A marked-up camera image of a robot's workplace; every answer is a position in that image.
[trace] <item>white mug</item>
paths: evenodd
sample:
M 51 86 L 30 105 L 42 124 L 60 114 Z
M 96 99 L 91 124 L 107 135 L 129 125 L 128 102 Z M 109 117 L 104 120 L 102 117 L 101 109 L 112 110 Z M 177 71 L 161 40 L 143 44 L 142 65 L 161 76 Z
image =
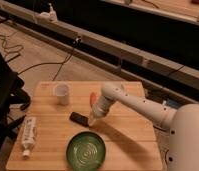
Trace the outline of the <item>white mug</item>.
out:
M 62 105 L 69 104 L 69 87 L 68 85 L 61 83 L 54 87 L 53 95 L 56 96 L 59 100 L 59 103 Z

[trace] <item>bottle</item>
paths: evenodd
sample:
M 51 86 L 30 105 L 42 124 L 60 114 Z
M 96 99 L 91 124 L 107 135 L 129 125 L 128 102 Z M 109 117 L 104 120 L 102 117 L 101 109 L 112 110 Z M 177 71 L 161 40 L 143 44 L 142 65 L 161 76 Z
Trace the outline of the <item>bottle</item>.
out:
M 50 12 L 49 12 L 49 14 L 50 14 L 50 20 L 52 21 L 52 22 L 57 22 L 58 20 L 57 20 L 57 13 L 56 13 L 56 11 L 54 10 L 54 8 L 52 7 L 52 4 L 51 3 L 49 3 L 49 6 L 50 6 Z
M 22 135 L 23 157 L 29 157 L 35 144 L 36 137 L 36 118 L 27 117 L 25 120 L 24 131 Z

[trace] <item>orange object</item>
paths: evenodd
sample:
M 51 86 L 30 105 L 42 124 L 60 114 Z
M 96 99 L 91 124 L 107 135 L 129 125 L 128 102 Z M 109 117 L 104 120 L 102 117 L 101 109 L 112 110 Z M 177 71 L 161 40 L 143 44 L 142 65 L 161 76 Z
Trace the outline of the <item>orange object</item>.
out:
M 97 94 L 95 92 L 92 92 L 90 94 L 90 106 L 92 107 L 93 104 L 96 102 L 97 100 Z

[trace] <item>wooden tabletop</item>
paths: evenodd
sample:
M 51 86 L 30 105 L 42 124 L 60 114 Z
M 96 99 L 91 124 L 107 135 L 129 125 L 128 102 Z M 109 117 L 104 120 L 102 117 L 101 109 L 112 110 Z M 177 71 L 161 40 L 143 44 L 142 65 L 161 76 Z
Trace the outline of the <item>wooden tabletop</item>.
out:
M 124 0 L 111 0 L 117 3 L 124 3 Z M 143 5 L 173 12 L 176 14 L 187 15 L 197 18 L 199 16 L 199 4 L 191 3 L 191 0 L 133 0 L 131 5 Z
M 100 95 L 103 82 L 65 82 L 70 88 L 70 104 L 62 106 L 52 95 L 60 82 L 40 82 L 27 116 L 37 118 L 36 144 L 29 159 L 23 159 L 19 132 L 7 163 L 10 171 L 71 170 L 66 160 L 70 139 L 81 131 L 93 131 L 105 142 L 106 157 L 100 170 L 161 170 L 162 162 L 151 122 L 116 102 L 104 119 L 93 128 L 69 120 L 71 112 L 88 116 L 89 95 Z M 127 92 L 144 97 L 140 82 L 122 82 Z

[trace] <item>tube cap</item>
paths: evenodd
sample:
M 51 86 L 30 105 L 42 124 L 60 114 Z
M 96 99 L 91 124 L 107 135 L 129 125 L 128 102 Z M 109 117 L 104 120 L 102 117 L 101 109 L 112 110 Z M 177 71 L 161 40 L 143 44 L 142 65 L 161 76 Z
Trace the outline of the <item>tube cap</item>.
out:
M 23 157 L 29 157 L 29 156 L 30 156 L 30 150 L 24 150 Z

